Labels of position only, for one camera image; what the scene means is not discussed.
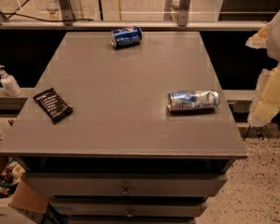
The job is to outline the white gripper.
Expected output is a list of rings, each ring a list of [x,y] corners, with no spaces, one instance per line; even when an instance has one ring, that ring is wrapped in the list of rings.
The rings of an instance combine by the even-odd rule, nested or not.
[[[280,62],[280,10],[245,44],[252,49],[266,49],[268,56]],[[256,93],[252,100],[248,124],[263,127],[280,111],[280,63],[273,69],[263,69],[259,75]]]

